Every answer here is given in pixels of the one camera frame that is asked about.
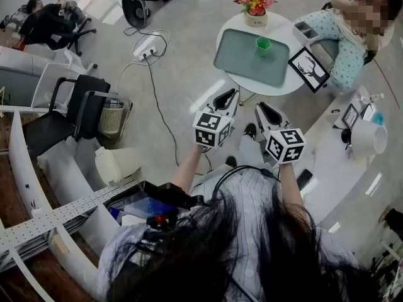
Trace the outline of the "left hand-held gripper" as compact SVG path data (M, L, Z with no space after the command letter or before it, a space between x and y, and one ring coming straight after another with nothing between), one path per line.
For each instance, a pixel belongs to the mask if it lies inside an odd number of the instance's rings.
M239 91L232 88L213 100L213 106L198 110L193 121L195 143L218 148L233 131L234 116L239 105Z

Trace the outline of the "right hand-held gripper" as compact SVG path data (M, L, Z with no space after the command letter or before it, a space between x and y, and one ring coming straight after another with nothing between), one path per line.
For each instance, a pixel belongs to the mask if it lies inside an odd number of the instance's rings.
M260 131L266 139L265 150L278 164L298 161L306 140L299 128L266 131L265 119L271 126L288 126L290 121L280 109L265 102L257 103L254 114Z

